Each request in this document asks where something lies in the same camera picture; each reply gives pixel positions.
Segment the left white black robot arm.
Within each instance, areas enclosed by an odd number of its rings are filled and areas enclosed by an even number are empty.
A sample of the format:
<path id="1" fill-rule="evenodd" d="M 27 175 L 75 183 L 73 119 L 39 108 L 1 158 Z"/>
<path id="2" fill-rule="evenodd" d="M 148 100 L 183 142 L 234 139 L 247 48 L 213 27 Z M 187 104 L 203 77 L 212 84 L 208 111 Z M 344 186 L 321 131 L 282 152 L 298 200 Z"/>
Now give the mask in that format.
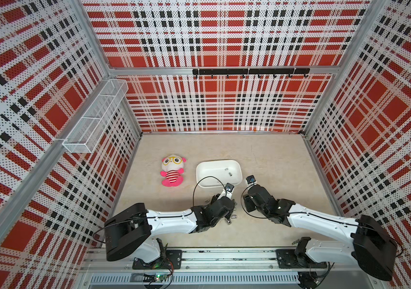
<path id="1" fill-rule="evenodd" d="M 222 219 L 230 219 L 235 205 L 226 196 L 208 205 L 173 212 L 148 210 L 144 203 L 136 203 L 105 222 L 106 260 L 131 256 L 151 263 L 163 255 L 162 241 L 157 236 L 205 232 Z"/>

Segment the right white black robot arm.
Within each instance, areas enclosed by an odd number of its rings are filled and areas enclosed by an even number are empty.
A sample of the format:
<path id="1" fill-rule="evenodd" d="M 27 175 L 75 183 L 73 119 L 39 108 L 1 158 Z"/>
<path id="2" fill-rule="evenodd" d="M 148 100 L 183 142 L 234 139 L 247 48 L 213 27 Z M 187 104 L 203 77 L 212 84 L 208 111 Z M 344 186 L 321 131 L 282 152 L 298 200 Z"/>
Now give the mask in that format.
<path id="1" fill-rule="evenodd" d="M 247 213 L 258 211 L 275 224 L 330 238 L 329 241 L 301 238 L 295 250 L 300 261 L 356 264 L 376 279 L 393 279 L 399 244 L 374 218 L 362 215 L 355 219 L 311 210 L 288 199 L 275 199 L 258 184 L 249 185 L 242 199 Z"/>

